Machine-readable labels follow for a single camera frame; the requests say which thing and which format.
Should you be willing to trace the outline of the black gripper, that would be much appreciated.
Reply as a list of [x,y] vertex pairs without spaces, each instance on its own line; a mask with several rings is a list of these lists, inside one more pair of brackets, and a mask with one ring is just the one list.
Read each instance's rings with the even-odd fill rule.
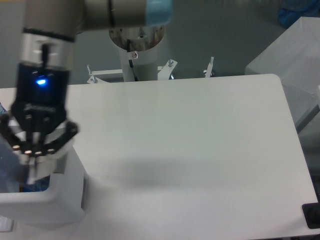
[[[77,123],[65,121],[69,77],[70,71],[66,69],[43,68],[27,63],[18,65],[11,113],[25,132],[26,140],[31,140],[33,133],[47,135],[45,141],[38,141],[34,151],[34,181],[65,172],[68,152],[79,132]],[[11,116],[0,115],[0,139],[17,155],[20,164],[27,167],[26,184],[30,180],[33,152],[27,148],[26,141],[16,136],[10,120]]]

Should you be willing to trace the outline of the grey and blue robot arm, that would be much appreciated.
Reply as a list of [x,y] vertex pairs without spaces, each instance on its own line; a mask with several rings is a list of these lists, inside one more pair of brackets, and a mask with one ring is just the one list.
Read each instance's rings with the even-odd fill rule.
[[32,184],[51,175],[39,164],[62,153],[78,133],[67,117],[67,90],[77,35],[166,25],[170,0],[28,0],[15,98],[0,116],[0,135],[13,159],[2,161],[10,180]]

